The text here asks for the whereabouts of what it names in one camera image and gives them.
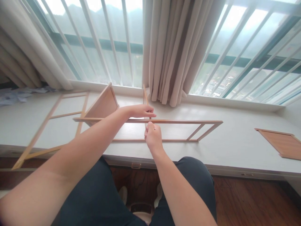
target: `wooden floor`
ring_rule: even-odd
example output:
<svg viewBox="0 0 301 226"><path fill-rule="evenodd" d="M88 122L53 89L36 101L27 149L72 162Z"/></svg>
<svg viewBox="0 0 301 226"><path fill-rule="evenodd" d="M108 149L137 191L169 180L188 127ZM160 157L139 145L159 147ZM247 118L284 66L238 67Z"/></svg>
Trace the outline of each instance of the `wooden floor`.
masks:
<svg viewBox="0 0 301 226"><path fill-rule="evenodd" d="M0 158L0 168L9 168ZM34 168L44 161L28 162ZM111 167L116 188L128 189L127 204L153 204L160 182L156 170L134 170ZM0 189L12 189L31 172L0 172ZM281 188L280 183L262 180L234 179L214 176L218 225L301 225L301 211Z"/></svg>

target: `left hand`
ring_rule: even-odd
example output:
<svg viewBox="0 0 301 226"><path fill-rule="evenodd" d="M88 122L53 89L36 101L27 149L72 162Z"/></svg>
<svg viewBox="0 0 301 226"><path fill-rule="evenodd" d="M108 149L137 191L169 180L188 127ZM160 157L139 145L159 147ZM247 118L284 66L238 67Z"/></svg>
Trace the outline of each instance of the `left hand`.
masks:
<svg viewBox="0 0 301 226"><path fill-rule="evenodd" d="M154 108L149 105L132 105L123 107L129 112L130 117L143 118L143 117L156 117Z"/></svg>

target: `gray pants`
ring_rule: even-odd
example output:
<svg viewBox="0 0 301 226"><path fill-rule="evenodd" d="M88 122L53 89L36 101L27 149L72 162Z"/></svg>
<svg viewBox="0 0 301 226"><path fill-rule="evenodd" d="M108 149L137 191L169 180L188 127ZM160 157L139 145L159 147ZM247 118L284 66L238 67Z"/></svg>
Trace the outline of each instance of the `gray pants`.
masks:
<svg viewBox="0 0 301 226"><path fill-rule="evenodd" d="M206 166L192 157L182 158L176 166L201 196L216 220L214 182ZM110 167L103 157L75 186L58 217L59 224L64 226L146 225L123 204L115 187ZM175 225L164 194L155 209L150 225Z"/></svg>

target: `shoe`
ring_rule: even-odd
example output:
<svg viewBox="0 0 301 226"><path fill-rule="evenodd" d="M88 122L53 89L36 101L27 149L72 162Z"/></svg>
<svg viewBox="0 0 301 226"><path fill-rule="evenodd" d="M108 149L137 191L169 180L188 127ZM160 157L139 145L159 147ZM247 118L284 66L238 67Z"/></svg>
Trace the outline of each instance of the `shoe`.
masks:
<svg viewBox="0 0 301 226"><path fill-rule="evenodd" d="M158 194L158 196L154 201L155 209L158 207L159 201L160 201L160 199L162 198L162 195L163 195L163 189L162 189L161 183L159 183L158 186L157 186L157 194Z"/></svg>
<svg viewBox="0 0 301 226"><path fill-rule="evenodd" d="M122 199L123 203L126 204L126 201L128 199L128 189L126 188L126 186L123 186L118 192L118 194Z"/></svg>

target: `forearm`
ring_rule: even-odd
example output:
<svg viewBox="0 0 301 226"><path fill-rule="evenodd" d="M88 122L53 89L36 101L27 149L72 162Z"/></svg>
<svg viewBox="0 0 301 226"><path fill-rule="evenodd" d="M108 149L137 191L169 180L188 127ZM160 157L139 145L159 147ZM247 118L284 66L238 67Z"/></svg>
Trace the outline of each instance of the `forearm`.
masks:
<svg viewBox="0 0 301 226"><path fill-rule="evenodd" d="M165 198L176 226L216 225L202 198L164 150L153 154Z"/></svg>
<svg viewBox="0 0 301 226"><path fill-rule="evenodd" d="M2 198L4 225L50 225L72 189L129 117L126 109L118 109L66 144Z"/></svg>

